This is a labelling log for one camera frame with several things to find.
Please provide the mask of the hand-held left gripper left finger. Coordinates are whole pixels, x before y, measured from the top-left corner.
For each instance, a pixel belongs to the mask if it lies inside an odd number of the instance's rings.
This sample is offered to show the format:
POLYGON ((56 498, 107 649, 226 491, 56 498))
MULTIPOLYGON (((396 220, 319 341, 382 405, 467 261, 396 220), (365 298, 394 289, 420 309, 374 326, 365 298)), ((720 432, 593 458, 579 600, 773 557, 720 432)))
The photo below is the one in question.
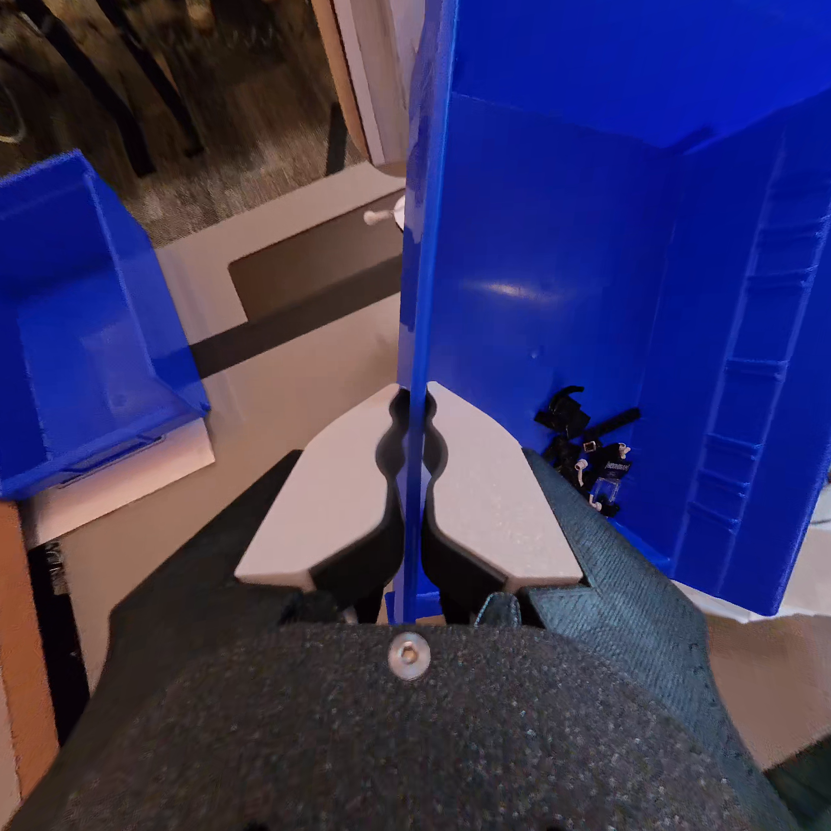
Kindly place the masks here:
POLYGON ((247 584, 332 596, 354 620, 376 620, 402 565, 405 520, 398 475, 410 393, 390 384, 318 433, 235 568, 247 584))

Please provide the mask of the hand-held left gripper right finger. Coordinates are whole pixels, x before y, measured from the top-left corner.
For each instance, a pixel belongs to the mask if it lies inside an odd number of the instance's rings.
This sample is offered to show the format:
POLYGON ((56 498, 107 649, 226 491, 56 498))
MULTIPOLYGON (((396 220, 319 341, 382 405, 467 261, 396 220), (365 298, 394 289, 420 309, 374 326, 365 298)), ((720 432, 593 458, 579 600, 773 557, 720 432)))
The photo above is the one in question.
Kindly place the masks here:
POLYGON ((445 623, 472 622, 495 593, 583 585, 520 443, 438 382, 425 392, 422 569, 445 623))

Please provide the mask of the blue plastic bin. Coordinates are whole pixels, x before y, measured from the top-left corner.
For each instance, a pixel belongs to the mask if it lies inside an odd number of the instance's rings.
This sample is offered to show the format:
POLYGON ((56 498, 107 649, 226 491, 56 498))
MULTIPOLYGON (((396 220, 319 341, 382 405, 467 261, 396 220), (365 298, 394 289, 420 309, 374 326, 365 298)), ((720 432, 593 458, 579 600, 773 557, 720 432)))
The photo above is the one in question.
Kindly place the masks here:
POLYGON ((425 2, 399 378, 543 450, 705 608, 829 616, 829 2, 425 2))
POLYGON ((80 151, 1 185, 1 491, 88 475, 210 410, 151 241, 80 151))

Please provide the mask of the pile of black lego pieces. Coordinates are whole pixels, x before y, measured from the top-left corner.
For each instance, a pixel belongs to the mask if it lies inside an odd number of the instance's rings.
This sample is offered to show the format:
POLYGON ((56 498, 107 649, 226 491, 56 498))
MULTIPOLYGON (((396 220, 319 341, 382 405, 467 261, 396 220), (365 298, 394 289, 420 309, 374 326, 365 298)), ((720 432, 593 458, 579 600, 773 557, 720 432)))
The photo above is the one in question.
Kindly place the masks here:
POLYGON ((612 519, 620 511, 618 491, 631 468, 631 447, 604 438, 639 421, 641 411, 633 407, 593 424, 573 397, 583 391, 577 386, 562 388, 535 415, 535 422, 553 434, 543 458, 591 508, 612 519))

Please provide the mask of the small white knob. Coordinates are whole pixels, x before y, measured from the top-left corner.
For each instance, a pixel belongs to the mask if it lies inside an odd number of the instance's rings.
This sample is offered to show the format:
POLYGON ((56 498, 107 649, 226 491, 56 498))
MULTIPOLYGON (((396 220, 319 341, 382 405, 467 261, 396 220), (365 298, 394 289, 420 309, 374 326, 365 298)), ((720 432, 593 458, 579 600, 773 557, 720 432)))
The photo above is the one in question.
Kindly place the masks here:
POLYGON ((391 220, 403 232, 406 223, 406 195, 402 194, 397 199, 394 206, 390 209, 367 209, 364 211, 362 218, 368 226, 375 226, 381 222, 391 220))

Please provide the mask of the black metal table frame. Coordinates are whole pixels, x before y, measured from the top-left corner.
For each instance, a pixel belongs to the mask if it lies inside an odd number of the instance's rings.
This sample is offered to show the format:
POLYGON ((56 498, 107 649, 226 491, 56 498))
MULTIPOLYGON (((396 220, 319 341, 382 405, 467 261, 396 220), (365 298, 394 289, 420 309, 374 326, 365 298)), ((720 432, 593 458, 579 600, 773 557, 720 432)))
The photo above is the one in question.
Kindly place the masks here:
MULTIPOLYGON (((184 154, 189 158, 200 155, 204 151, 204 144, 190 109, 174 83, 151 54, 149 47, 130 22, 126 12, 118 2, 97 1, 96 4, 107 21, 115 28, 116 34, 130 56, 179 126, 184 137, 184 154)), ((51 45, 81 84, 116 123, 127 159, 136 176, 143 178, 154 173, 156 167, 140 120, 93 61, 77 45, 65 24, 43 1, 15 1, 13 5, 16 13, 51 45)))

